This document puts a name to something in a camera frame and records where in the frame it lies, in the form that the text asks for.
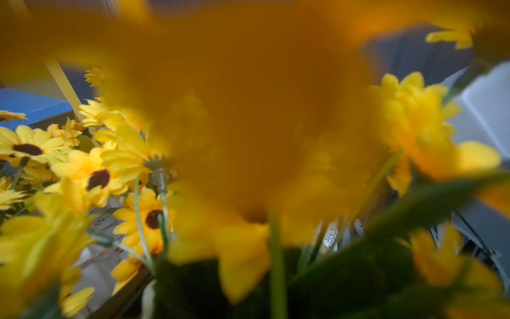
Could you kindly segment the sunflower pot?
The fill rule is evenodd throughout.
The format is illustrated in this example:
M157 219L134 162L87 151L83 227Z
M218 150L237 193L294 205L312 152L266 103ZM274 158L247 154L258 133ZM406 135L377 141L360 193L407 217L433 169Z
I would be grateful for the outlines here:
M129 257L113 270L116 289L141 267L155 271L155 258L173 226L167 192L175 166L149 120L167 100L167 88L151 75L94 69L87 80L101 97L82 105L83 125L69 122L46 130L19 126L1 129L1 158L22 169L15 179L1 179L1 208L26 202L29 213L12 215L1 225L1 300L19 312L51 288L58 301L87 301L92 287L75 291L81 278L77 260L89 245L91 209L111 197L126 196L115 212L114 233ZM98 146L78 149L83 128L95 127Z
M218 2L136 19L1 4L1 74L101 66L177 171L155 318L508 318L477 261L422 246L509 173L455 146L435 89L384 86L361 45L420 20L509 30L508 1Z

